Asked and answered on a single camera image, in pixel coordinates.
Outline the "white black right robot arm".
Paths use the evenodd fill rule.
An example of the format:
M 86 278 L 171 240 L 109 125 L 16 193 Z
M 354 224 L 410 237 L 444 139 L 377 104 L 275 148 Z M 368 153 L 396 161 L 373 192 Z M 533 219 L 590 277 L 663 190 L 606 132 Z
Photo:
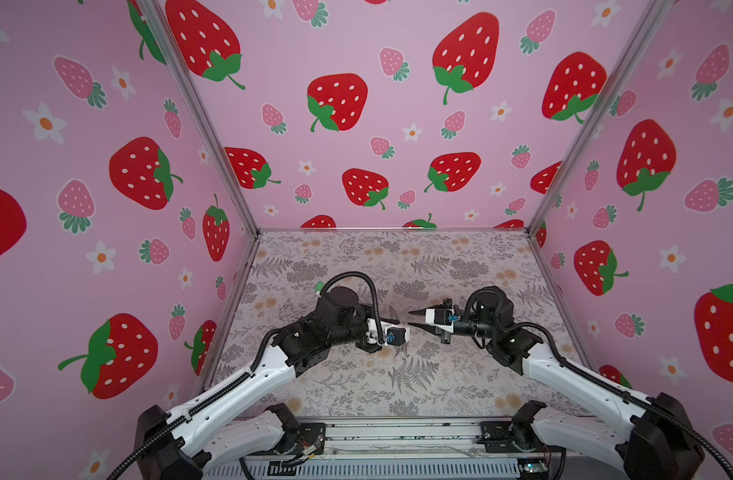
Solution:
M 475 340 L 498 364 L 540 382 L 592 415 L 564 416 L 531 401 L 512 418 L 514 444 L 562 447 L 604 462 L 630 479 L 692 479 L 707 457 L 733 479 L 731 462 L 694 430 L 674 397 L 656 397 L 614 382 L 560 354 L 551 332 L 518 322 L 514 304 L 496 287 L 475 291 L 464 308 L 452 300 L 418 311 L 419 328 L 448 343 L 454 336 Z

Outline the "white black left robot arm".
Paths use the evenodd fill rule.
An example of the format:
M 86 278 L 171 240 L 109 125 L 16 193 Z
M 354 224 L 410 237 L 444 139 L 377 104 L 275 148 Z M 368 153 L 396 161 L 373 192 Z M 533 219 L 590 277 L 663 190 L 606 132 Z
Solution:
M 218 434 L 238 414 L 326 360 L 334 346 L 375 353 L 385 343 L 374 281 L 360 271 L 340 273 L 322 286 L 313 312 L 264 334 L 250 364 L 168 412 L 144 412 L 134 451 L 110 478 L 136 465 L 146 479 L 200 479 L 218 456 Z

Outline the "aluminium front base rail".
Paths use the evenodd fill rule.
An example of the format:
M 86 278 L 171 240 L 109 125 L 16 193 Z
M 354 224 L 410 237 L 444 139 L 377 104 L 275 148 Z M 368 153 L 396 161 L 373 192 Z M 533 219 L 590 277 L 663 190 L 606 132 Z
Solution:
M 346 458 L 400 458 L 431 456 L 477 458 L 485 455 L 525 456 L 545 455 L 547 448 L 532 453 L 488 453 L 477 443 L 484 421 L 495 418 L 300 418 L 300 423 L 326 423 L 324 453 L 306 459 L 292 460 L 290 456 L 250 456 L 260 443 L 260 426 L 254 418 L 230 422 L 212 434 L 202 449 L 212 454 L 208 464 L 217 468 L 242 458 L 255 460 L 270 458 L 287 466 L 304 464 L 310 460 Z

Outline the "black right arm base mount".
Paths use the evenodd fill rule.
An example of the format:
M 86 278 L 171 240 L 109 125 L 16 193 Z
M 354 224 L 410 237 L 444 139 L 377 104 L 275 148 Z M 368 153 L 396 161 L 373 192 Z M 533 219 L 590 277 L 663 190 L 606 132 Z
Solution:
M 538 438 L 535 417 L 547 408 L 544 402 L 531 400 L 508 421 L 491 420 L 480 424 L 477 443 L 488 453 L 532 453 L 542 451 L 546 444 Z

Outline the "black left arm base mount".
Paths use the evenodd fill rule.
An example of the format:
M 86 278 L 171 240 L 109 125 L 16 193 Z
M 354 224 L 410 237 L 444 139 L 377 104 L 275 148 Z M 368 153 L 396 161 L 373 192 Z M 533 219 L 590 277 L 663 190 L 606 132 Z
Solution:
M 262 435 L 250 456 L 290 456 L 299 460 L 324 453 L 326 423 L 300 423 L 284 403 L 266 408 L 254 422 Z

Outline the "right aluminium corner post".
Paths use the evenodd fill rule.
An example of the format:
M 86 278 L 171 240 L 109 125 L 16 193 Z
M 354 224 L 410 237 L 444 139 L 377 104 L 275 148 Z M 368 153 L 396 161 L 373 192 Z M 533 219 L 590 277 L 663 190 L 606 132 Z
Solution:
M 591 113 L 585 119 L 584 125 L 580 128 L 571 144 L 548 193 L 540 204 L 530 227 L 527 229 L 530 240 L 537 239 L 539 227 L 547 219 L 559 194 L 571 178 L 577 163 L 582 159 L 594 140 L 594 134 L 597 128 L 607 118 L 608 111 L 616 95 L 630 80 L 638 63 L 668 16 L 673 4 L 674 2 L 667 0 L 648 2 L 629 40 L 621 50 L 621 55 L 612 72 L 609 74 L 608 81 L 603 87 L 599 99 L 592 107 Z

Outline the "aluminium corner post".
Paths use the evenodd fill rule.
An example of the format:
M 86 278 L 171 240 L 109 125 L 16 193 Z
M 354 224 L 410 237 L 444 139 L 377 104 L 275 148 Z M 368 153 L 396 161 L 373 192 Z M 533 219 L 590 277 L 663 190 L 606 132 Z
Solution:
M 668 16 L 673 4 L 674 2 L 667 0 L 648 2 L 629 40 L 621 50 L 621 55 L 612 72 L 609 74 L 608 81 L 603 87 L 599 99 L 592 107 L 591 113 L 585 119 L 584 125 L 580 128 L 571 144 L 548 193 L 540 204 L 530 227 L 527 229 L 530 240 L 537 239 L 539 227 L 547 219 L 559 194 L 571 178 L 577 163 L 582 159 L 594 140 L 594 134 L 597 128 L 607 118 L 608 111 L 616 95 L 630 80 L 638 63 Z
M 138 4 L 140 4 L 144 15 L 146 15 L 146 22 L 148 22 L 148 27 L 152 31 L 152 36 L 154 36 L 154 40 L 158 43 L 160 51 L 162 51 L 166 62 L 168 62 L 168 68 L 170 68 L 170 72 L 174 76 L 174 81 L 176 81 L 176 85 L 180 89 L 180 94 L 184 97 L 184 102 L 188 105 L 188 110 L 190 110 L 190 115 L 192 115 L 194 124 L 198 128 L 198 133 L 200 133 L 202 140 L 204 140 L 204 146 L 206 146 L 206 149 L 212 155 L 212 161 L 216 165 L 216 171 L 220 174 L 220 179 L 224 182 L 226 191 L 228 191 L 228 195 L 232 198 L 232 203 L 234 203 L 234 207 L 238 210 L 240 219 L 246 225 L 248 235 L 252 237 L 252 240 L 257 240 L 260 237 L 260 228 L 256 225 L 254 216 L 250 213 L 250 207 L 248 207 L 246 199 L 242 196 L 242 188 L 240 188 L 240 183 L 238 183 L 238 179 L 234 175 L 234 170 L 230 166 L 228 155 L 224 152 L 224 146 L 220 143 L 220 138 L 216 134 L 212 119 L 210 119 L 210 115 L 208 115 L 208 111 L 204 107 L 204 102 L 202 102 L 202 98 L 200 98 L 200 94 L 196 90 L 196 85 L 194 85 L 190 70 L 188 70 L 186 62 L 182 59 L 182 52 L 180 52 L 180 48 L 176 45 L 176 39 L 174 39 L 172 29 L 170 29 L 168 22 L 166 22 L 164 7 L 162 7 L 160 2 L 150 0 L 142 0 Z

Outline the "left aluminium corner post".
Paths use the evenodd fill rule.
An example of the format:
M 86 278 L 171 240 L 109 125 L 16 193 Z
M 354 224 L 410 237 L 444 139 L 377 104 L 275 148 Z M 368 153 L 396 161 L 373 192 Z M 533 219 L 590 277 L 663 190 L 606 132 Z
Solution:
M 242 196 L 242 188 L 240 188 L 240 183 L 238 183 L 238 179 L 234 175 L 234 170 L 230 166 L 228 155 L 224 152 L 224 146 L 220 143 L 220 138 L 216 134 L 212 119 L 210 119 L 210 115 L 208 115 L 208 111 L 204 107 L 204 102 L 202 102 L 202 98 L 200 98 L 200 94 L 196 90 L 196 85 L 194 85 L 190 70 L 188 70 L 186 62 L 182 59 L 182 52 L 180 52 L 180 48 L 176 45 L 176 39 L 174 39 L 172 29 L 170 29 L 168 22 L 166 22 L 164 7 L 162 7 L 160 2 L 150 0 L 142 0 L 138 4 L 140 4 L 144 15 L 146 15 L 146 22 L 148 22 L 148 27 L 152 31 L 152 36 L 154 36 L 154 40 L 158 43 L 160 51 L 162 51 L 166 62 L 168 62 L 168 68 L 170 68 L 170 72 L 174 76 L 174 81 L 176 81 L 176 85 L 180 89 L 180 94 L 184 97 L 184 102 L 188 105 L 188 110 L 190 110 L 190 115 L 192 115 L 194 124 L 198 128 L 198 133 L 200 133 L 202 140 L 204 140 L 204 146 L 206 146 L 206 149 L 212 155 L 212 161 L 216 165 L 216 171 L 220 174 L 220 179 L 224 182 L 226 191 L 228 191 L 228 195 L 232 198 L 232 203 L 234 203 L 234 207 L 238 210 L 240 219 L 246 225 L 248 235 L 252 237 L 252 240 L 257 240 L 260 237 L 260 228 L 256 225 L 254 216 L 250 213 L 250 207 L 248 207 L 246 199 Z

